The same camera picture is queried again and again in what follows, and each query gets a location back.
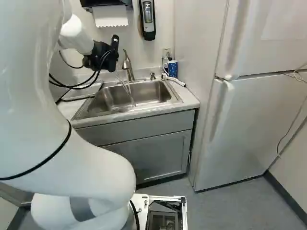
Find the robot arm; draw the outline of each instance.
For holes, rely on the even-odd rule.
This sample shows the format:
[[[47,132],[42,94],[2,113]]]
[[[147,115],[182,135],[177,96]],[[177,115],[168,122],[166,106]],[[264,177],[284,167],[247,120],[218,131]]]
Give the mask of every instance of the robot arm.
[[[0,181],[36,193],[31,212],[45,229],[119,230],[135,191],[131,164],[83,140],[49,91],[54,47],[72,18],[66,12],[65,0],[0,3],[0,17],[9,22],[0,35]],[[100,46],[83,29],[73,39],[63,34],[60,41],[76,46],[92,69],[99,55],[118,45]],[[112,71],[118,54],[109,58],[104,67]],[[87,219],[80,218],[84,210]]]
[[[59,35],[59,45],[62,48],[74,48],[84,55],[83,65],[86,68],[98,71],[100,68],[114,72],[118,61],[119,37],[112,37],[111,45],[94,41],[84,29],[81,20],[74,14],[64,23]],[[112,51],[100,66],[101,57]]]

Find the refrigerator handle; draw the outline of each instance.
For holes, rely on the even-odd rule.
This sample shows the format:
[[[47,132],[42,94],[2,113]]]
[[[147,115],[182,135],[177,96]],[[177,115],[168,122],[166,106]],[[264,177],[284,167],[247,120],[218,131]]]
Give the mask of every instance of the refrigerator handle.
[[[235,95],[235,88],[233,84],[227,81],[224,81],[223,83],[226,85],[226,92],[223,96],[220,112],[216,115],[217,124],[215,128],[211,130],[210,142],[214,142],[214,140],[219,139],[220,135],[222,134],[225,122],[228,117],[228,112]]]

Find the soap dispenser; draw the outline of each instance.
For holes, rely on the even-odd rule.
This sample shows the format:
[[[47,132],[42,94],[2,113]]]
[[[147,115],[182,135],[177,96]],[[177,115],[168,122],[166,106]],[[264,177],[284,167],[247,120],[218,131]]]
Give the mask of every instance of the soap dispenser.
[[[145,41],[155,39],[155,12],[154,0],[139,0],[142,25],[142,35]]]

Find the paper towel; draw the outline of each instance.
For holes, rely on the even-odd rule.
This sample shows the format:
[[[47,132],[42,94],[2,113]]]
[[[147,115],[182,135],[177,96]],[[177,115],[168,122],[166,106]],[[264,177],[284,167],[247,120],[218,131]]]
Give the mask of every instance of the paper towel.
[[[127,26],[128,17],[125,5],[93,7],[96,26]]]

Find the power cord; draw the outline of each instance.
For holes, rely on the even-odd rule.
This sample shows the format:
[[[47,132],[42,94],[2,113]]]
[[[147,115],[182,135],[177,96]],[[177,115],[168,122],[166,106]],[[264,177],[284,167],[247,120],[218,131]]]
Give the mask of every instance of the power cord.
[[[286,76],[291,77],[291,78],[295,78],[297,81],[303,81],[304,83],[307,84],[307,81],[304,80],[304,79],[302,78],[302,76],[300,76],[299,79],[297,78],[297,76],[295,75],[295,72],[297,72],[297,70],[298,70],[298,69],[296,69],[296,70],[293,72],[294,77],[291,76],[291,75],[289,75],[289,74],[282,73],[282,72],[276,72],[276,73],[283,74],[283,75],[286,75]],[[302,102],[302,104],[301,104],[301,106],[300,106],[300,108],[299,108],[297,114],[296,114],[295,117],[294,117],[294,120],[292,121],[292,123],[291,123],[291,125],[290,125],[290,127],[289,127],[289,129],[288,129],[288,131],[287,131],[286,134],[278,141],[278,144],[277,144],[277,146],[276,146],[276,152],[277,152],[277,156],[278,156],[279,158],[281,157],[281,156],[280,156],[280,152],[279,152],[280,143],[281,143],[282,140],[289,134],[289,132],[290,132],[290,130],[292,129],[292,127],[293,127],[295,121],[297,120],[298,116],[299,116],[300,113],[302,112],[303,107],[304,107],[304,104],[305,104],[306,101],[307,101],[307,96],[306,96],[305,99],[303,100],[303,102]]]
[[[73,68],[73,69],[81,69],[84,67],[84,65],[80,66],[80,67],[74,67],[74,66],[71,66],[70,64],[67,63],[67,61],[65,60],[65,58],[63,57],[61,51],[59,50],[59,55],[61,57],[61,59],[63,60],[63,62],[68,65],[70,68]]]
[[[89,79],[87,79],[86,81],[84,81],[84,82],[81,82],[81,83],[76,84],[76,85],[70,85],[70,86],[69,86],[69,85],[65,85],[65,84],[61,83],[60,81],[58,81],[57,79],[55,79],[51,74],[49,74],[49,77],[50,77],[54,82],[52,82],[52,81],[50,81],[50,80],[49,80],[49,82],[50,82],[51,84],[55,85],[55,86],[62,87],[62,88],[68,88],[68,89],[72,89],[72,90],[84,90],[84,89],[87,89],[87,88],[91,87],[91,86],[97,81],[97,79],[98,79],[98,77],[99,77],[99,74],[100,74],[100,71],[101,71],[101,67],[102,67],[102,65],[103,65],[103,63],[104,63],[104,61],[105,61],[105,59],[106,59],[107,56],[109,56],[112,52],[113,52],[113,51],[110,50],[110,51],[108,51],[108,52],[106,52],[105,54],[102,55],[102,57],[101,57],[101,60],[102,60],[102,61],[100,62],[99,70],[98,70],[97,74],[96,74],[96,71],[95,71],[95,72],[91,75],[91,77],[90,77]],[[89,81],[95,76],[95,74],[96,74],[96,77],[95,77],[95,79],[94,79],[90,84],[88,84],[88,85],[86,85],[86,86],[84,86],[84,87],[78,87],[78,86],[81,86],[81,85],[83,85],[83,84],[89,82]]]
[[[134,203],[132,202],[132,200],[130,201],[130,205],[131,205],[131,207],[132,207],[133,214],[134,214],[134,217],[135,217],[136,230],[140,230],[140,220],[139,220],[139,216],[138,216],[138,213],[137,213],[137,211],[136,211],[136,208],[135,208]]]

